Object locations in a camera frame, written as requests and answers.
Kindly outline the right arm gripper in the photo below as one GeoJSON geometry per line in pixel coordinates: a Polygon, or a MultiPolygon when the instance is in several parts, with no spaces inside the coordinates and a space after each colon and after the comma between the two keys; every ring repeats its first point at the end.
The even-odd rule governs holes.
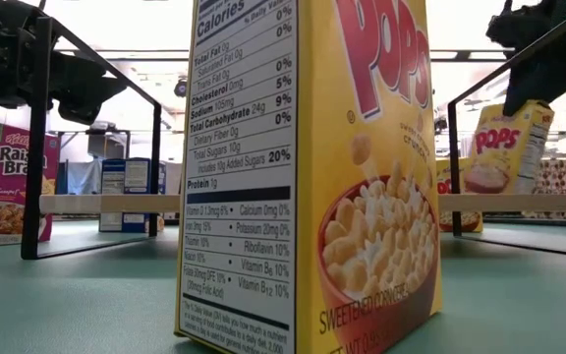
{"type": "MultiPolygon", "coordinates": [[[[505,0],[499,15],[493,15],[486,36],[503,47],[525,47],[550,29],[557,0],[539,0],[513,10],[513,0],[505,0]]],[[[503,107],[512,116],[528,100],[551,103],[566,93],[566,33],[544,49],[514,66],[503,107]]]]}

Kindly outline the blue Frosted Flakes cereal box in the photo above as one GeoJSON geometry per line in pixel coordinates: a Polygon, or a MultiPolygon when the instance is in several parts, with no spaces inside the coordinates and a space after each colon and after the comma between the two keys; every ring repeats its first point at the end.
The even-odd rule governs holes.
{"type": "MultiPolygon", "coordinates": [[[[125,160],[124,194],[149,194],[151,189],[151,160],[134,157],[125,160]]],[[[123,213],[122,231],[147,233],[149,213],[123,213]]]]}
{"type": "MultiPolygon", "coordinates": [[[[125,159],[105,159],[102,161],[100,193],[102,195],[121,195],[125,188],[125,159]]],[[[103,212],[99,216],[100,232],[121,232],[122,212],[103,212]]]]}

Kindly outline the grey background cabinet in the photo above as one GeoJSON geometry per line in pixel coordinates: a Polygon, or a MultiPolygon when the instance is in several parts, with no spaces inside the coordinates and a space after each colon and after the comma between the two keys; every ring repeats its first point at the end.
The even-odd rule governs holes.
{"type": "Polygon", "coordinates": [[[118,129],[114,123],[95,122],[85,131],[87,153],[93,158],[129,158],[131,131],[118,129]]]}

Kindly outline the pale blue cover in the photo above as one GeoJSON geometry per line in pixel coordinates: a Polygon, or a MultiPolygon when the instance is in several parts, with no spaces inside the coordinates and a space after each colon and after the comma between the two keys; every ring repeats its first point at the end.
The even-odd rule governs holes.
{"type": "Polygon", "coordinates": [[[56,178],[57,195],[98,194],[101,184],[101,162],[60,162],[56,178]]]}

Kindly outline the brown patterned hanging cloth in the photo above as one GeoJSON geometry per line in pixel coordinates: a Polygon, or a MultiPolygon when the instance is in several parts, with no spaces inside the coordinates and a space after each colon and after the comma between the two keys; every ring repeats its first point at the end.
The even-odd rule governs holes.
{"type": "MultiPolygon", "coordinates": [[[[542,160],[534,194],[566,195],[566,159],[542,160]]],[[[566,219],[566,211],[523,211],[522,216],[534,219],[566,219]]]]}

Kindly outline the black metal shelf bracket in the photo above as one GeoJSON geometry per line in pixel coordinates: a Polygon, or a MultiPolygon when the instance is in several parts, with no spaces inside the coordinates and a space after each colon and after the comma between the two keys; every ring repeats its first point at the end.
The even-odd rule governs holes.
{"type": "MultiPolygon", "coordinates": [[[[459,173],[459,151],[458,151],[458,135],[457,135],[457,113],[456,105],[461,100],[467,98],[472,93],[476,92],[490,81],[496,79],[505,71],[511,69],[513,66],[521,63],[522,61],[531,58],[536,52],[546,47],[551,41],[559,38],[566,33],[566,20],[553,28],[545,35],[534,41],[527,46],[524,50],[512,58],[506,60],[503,64],[497,67],[490,74],[477,81],[471,87],[467,88],[464,92],[449,101],[448,109],[448,129],[449,129],[449,149],[450,149],[450,164],[451,164],[451,182],[452,190],[447,195],[462,194],[460,188],[460,173],[459,173]]],[[[463,237],[461,226],[461,213],[462,211],[450,211],[452,213],[452,232],[453,235],[461,239],[463,237]]]]}
{"type": "Polygon", "coordinates": [[[72,44],[78,47],[87,57],[109,71],[116,79],[123,81],[134,90],[141,98],[145,99],[153,107],[152,139],[151,139],[151,189],[149,194],[158,195],[158,172],[160,160],[160,133],[161,133],[161,104],[150,94],[125,76],[105,58],[99,55],[88,44],[79,39],[58,20],[43,16],[36,19],[36,37],[32,47],[34,56],[34,68],[32,77],[31,114],[29,124],[28,142],[28,174],[27,174],[27,198],[24,216],[24,230],[21,244],[21,257],[24,260],[42,260],[48,258],[62,257],[76,253],[95,251],[99,249],[123,246],[137,241],[146,241],[157,236],[158,212],[144,212],[152,216],[152,222],[148,234],[137,239],[120,240],[111,243],[95,245],[84,245],[73,249],[65,249],[47,253],[38,250],[38,217],[40,215],[39,197],[44,196],[42,190],[43,173],[43,148],[45,138],[45,124],[47,115],[47,100],[49,92],[50,61],[53,50],[52,35],[64,36],[72,44]]]}

